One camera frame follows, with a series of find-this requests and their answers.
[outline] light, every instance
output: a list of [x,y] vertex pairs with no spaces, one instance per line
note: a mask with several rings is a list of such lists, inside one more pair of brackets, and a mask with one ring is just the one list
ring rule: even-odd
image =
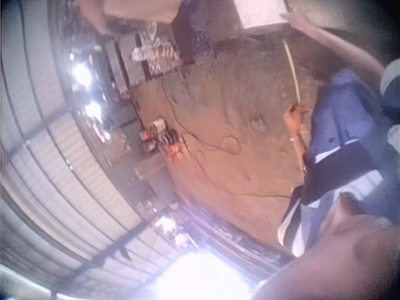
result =
[[239,273],[209,253],[176,261],[157,281],[160,300],[249,300],[250,287]]
[[186,246],[188,244],[188,237],[185,234],[179,233],[176,237],[175,237],[175,244],[177,246]]
[[101,119],[101,106],[98,103],[94,101],[90,102],[85,106],[85,111],[89,118],[96,118],[100,123],[103,123]]
[[166,233],[176,229],[174,220],[169,219],[168,217],[161,217],[161,219],[158,220],[155,225],[156,227],[162,226],[162,230]]
[[72,71],[76,81],[84,87],[89,87],[92,83],[92,74],[84,64],[77,64]]

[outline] stick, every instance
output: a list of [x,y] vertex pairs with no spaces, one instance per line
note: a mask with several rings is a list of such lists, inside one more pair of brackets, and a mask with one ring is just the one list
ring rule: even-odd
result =
[[298,101],[298,103],[300,103],[301,102],[301,97],[300,97],[299,82],[298,82],[298,77],[296,76],[296,70],[294,69],[294,63],[293,63],[292,54],[290,53],[289,46],[288,46],[288,44],[287,44],[287,42],[285,40],[283,40],[283,45],[285,46],[287,59],[289,60],[290,68],[292,69],[294,87],[296,88],[297,101]]

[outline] metal roof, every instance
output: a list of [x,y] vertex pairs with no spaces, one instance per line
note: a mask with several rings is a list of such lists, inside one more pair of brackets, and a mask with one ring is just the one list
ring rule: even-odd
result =
[[48,2],[10,1],[1,26],[1,262],[53,291],[129,297],[179,252],[87,145],[56,69]]

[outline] wire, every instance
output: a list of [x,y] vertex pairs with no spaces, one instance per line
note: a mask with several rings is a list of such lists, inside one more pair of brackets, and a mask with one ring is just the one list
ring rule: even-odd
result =
[[[175,111],[175,109],[174,109],[174,106],[173,106],[173,104],[172,104],[172,102],[171,102],[171,100],[170,100],[170,97],[168,96],[168,94],[167,94],[167,92],[166,92],[166,90],[165,90],[164,81],[163,81],[163,80],[161,80],[161,87],[162,87],[162,90],[164,91],[164,95],[165,95],[165,97],[166,97],[166,99],[167,99],[167,102],[169,103],[169,106],[171,107],[171,111],[172,111],[172,114],[173,114],[173,116],[174,116],[175,122],[185,130],[184,132],[181,133],[181,136],[182,136],[182,137],[183,137],[184,135],[190,135],[190,136],[194,137],[195,140],[196,140],[200,145],[202,145],[205,149],[207,149],[208,151],[214,151],[214,152],[216,152],[216,151],[222,151],[222,152],[228,153],[228,154],[230,154],[230,155],[232,155],[232,156],[239,155],[239,154],[242,152],[242,146],[241,146],[241,143],[239,142],[239,139],[236,138],[236,137],[233,136],[233,135],[227,135],[227,136],[225,136],[225,137],[222,139],[220,145],[219,145],[219,146],[215,146],[215,145],[209,144],[208,142],[202,140],[200,137],[198,137],[197,135],[195,135],[193,132],[189,131],[189,130],[186,128],[186,126],[183,125],[183,124],[179,121],[179,119],[178,119],[178,117],[177,117],[177,115],[176,115],[176,111]],[[236,151],[236,152],[228,151],[228,150],[225,150],[225,149],[223,149],[223,148],[221,147],[222,143],[223,143],[223,142],[225,141],[225,139],[227,139],[227,138],[232,138],[232,139],[235,139],[235,140],[237,141],[237,143],[238,143],[238,145],[239,145],[239,150],[238,150],[238,151]],[[199,162],[198,154],[202,154],[202,155],[204,156],[204,153],[201,152],[201,151],[198,151],[198,152],[196,152],[196,153],[193,155],[193,154],[190,152],[190,150],[189,150],[189,148],[188,148],[188,145],[186,145],[186,148],[187,148],[187,150],[189,151],[189,154],[190,154],[192,157],[194,157],[194,160],[197,162],[197,165],[198,165],[198,166],[200,167],[200,169],[203,171],[204,175],[208,178],[208,180],[209,180],[209,182],[212,184],[212,186],[214,186],[216,189],[218,189],[218,190],[220,190],[220,191],[223,191],[223,192],[225,192],[225,193],[227,193],[227,194],[230,194],[230,195],[232,195],[232,196],[248,196],[248,197],[254,197],[254,198],[274,198],[274,199],[276,199],[276,198],[281,198],[281,199],[290,199],[289,196],[282,196],[282,195],[265,195],[265,194],[251,194],[251,193],[235,193],[235,192],[231,192],[231,191],[227,190],[227,189],[224,188],[224,187],[220,187],[220,186],[218,186],[218,185],[211,179],[210,175],[209,175],[209,174],[207,173],[207,171],[206,171],[206,168]]]
[[290,68],[292,70],[292,75],[293,75],[293,80],[294,80],[294,87],[296,88],[297,101],[298,101],[298,103],[300,103],[301,102],[301,97],[300,97],[299,81],[298,81],[298,77],[296,76],[296,70],[294,68],[292,54],[290,53],[289,46],[288,46],[288,44],[287,44],[287,42],[285,40],[283,40],[283,45],[285,47],[286,54],[287,54],[287,59],[289,60]]

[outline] dirt floor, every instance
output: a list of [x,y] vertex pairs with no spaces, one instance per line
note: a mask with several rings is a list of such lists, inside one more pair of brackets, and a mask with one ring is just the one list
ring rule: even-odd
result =
[[[312,108],[320,82],[303,69],[302,101]],[[296,100],[281,40],[224,42],[215,61],[154,79],[135,99],[145,125],[164,117],[186,141],[184,161],[168,163],[177,193],[279,247],[277,228],[302,181],[281,118]]]

